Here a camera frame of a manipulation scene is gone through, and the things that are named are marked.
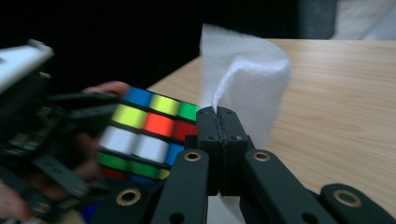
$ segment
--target white tissue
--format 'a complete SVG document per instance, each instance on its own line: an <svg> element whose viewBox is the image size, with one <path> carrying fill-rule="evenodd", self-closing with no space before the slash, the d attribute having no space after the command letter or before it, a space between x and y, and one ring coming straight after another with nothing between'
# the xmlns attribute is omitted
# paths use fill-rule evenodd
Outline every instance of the white tissue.
<svg viewBox="0 0 396 224"><path fill-rule="evenodd" d="M290 60L273 43L205 24L201 107L233 110L256 148L265 149L290 82ZM211 196L207 223L245 223L238 197Z"/></svg>

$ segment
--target rubik's cube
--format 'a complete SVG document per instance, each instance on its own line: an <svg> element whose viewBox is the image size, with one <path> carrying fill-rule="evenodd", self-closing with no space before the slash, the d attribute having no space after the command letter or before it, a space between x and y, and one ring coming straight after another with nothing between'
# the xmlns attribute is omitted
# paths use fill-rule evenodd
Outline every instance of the rubik's cube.
<svg viewBox="0 0 396 224"><path fill-rule="evenodd" d="M199 107L135 87L120 100L99 142L107 177L153 185L169 176Z"/></svg>

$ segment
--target white square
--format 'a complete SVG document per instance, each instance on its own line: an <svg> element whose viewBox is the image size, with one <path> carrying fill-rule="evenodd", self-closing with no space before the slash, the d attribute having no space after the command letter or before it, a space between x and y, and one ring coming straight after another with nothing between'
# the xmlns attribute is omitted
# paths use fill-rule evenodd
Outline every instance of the white square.
<svg viewBox="0 0 396 224"><path fill-rule="evenodd" d="M167 151L168 144L166 142L141 134L134 154L143 159L164 163Z"/></svg>
<svg viewBox="0 0 396 224"><path fill-rule="evenodd" d="M137 134L135 133L108 126L100 139L99 146L108 150L131 155L134 149L134 141L136 139Z"/></svg>

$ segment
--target table surface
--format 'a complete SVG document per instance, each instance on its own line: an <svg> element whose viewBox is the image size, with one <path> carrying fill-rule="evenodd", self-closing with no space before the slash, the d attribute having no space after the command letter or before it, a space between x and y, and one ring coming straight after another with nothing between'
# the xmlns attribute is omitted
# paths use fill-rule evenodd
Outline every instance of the table surface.
<svg viewBox="0 0 396 224"><path fill-rule="evenodd" d="M396 217L396 41L270 41L290 57L291 83L262 148L306 188L347 184ZM201 66L197 58L149 90L199 104Z"/></svg>

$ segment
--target human hand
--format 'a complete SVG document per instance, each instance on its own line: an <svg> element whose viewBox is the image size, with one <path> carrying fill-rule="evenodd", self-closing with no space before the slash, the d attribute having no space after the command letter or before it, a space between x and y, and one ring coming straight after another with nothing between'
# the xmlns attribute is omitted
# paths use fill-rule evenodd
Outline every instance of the human hand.
<svg viewBox="0 0 396 224"><path fill-rule="evenodd" d="M121 97L129 89L130 86L126 83L110 81L84 89L83 92L112 93ZM71 150L78 155L78 160L81 160L79 166L73 171L87 182L95 181L99 174L99 163L96 158L97 139L91 138L87 133L78 133L72 145ZM51 199L55 200L65 195L64 190L45 175L30 174L26 176L26 180ZM27 221L31 217L32 213L18 192L0 180L0 222L1 218Z"/></svg>

